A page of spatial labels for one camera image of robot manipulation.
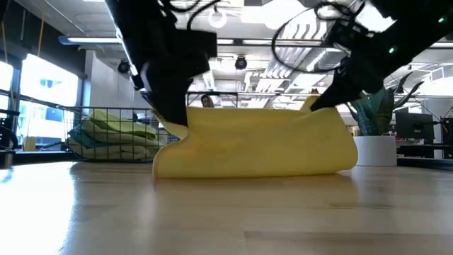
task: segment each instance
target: green leaves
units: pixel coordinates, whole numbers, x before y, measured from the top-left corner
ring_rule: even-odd
[[[352,117],[357,121],[362,135],[382,135],[389,131],[393,110],[403,106],[423,84],[423,81],[417,83],[407,95],[395,103],[395,91],[402,89],[409,75],[411,74],[407,74],[401,79],[396,89],[383,88],[375,95],[363,96],[361,99],[351,102],[351,106],[357,113],[354,113],[347,105]]]

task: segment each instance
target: metal wire basket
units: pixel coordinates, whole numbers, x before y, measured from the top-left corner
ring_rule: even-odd
[[[152,162],[162,147],[178,141],[149,108],[59,108],[64,111],[65,150],[75,160]]]

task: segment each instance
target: white pot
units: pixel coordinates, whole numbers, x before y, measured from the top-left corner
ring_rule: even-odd
[[[396,142],[392,136],[354,137],[357,166],[396,166]]]

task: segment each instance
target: computer monitor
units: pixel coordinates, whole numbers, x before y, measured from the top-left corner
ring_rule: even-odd
[[[434,140],[434,122],[432,115],[419,113],[395,113],[396,136]]]

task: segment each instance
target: desk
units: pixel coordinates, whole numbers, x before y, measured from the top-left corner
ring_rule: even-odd
[[[434,151],[440,149],[448,154],[450,153],[450,145],[448,144],[417,144],[417,145],[401,145],[398,148],[398,154],[403,154],[405,157],[424,157],[434,159]]]
[[[149,164],[15,166],[0,170],[0,254],[451,255],[452,182],[403,167],[153,183]]]

